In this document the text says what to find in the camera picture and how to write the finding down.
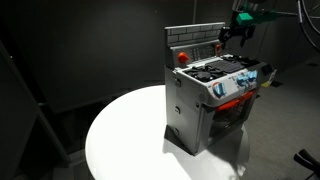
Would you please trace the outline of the black gripper teal mount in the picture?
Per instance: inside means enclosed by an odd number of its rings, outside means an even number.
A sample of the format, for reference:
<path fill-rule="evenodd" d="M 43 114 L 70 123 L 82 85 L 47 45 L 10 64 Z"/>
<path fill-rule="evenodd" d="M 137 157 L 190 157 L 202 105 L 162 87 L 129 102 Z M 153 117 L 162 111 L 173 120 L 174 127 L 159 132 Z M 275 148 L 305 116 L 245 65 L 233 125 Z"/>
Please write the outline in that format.
<path fill-rule="evenodd" d="M 277 17 L 275 11 L 238 13 L 230 27 L 222 27 L 220 30 L 218 39 L 221 42 L 221 48 L 224 49 L 226 42 L 230 39 L 230 30 L 232 35 L 242 36 L 240 46 L 243 47 L 245 42 L 253 37 L 257 24 L 273 21 Z"/>

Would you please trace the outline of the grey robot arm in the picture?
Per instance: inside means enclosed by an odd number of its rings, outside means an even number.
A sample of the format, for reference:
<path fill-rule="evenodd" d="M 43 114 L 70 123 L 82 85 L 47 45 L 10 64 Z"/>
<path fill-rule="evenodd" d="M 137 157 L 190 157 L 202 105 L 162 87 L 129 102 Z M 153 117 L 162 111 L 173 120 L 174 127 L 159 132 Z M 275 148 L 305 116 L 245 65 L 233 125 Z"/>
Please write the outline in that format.
<path fill-rule="evenodd" d="M 240 46 L 243 47 L 248 39 L 253 37 L 257 24 L 276 20 L 275 10 L 258 9 L 258 6 L 267 0 L 234 0 L 232 17 L 229 26 L 223 26 L 218 40 L 225 48 L 227 41 L 232 37 L 240 36 Z"/>

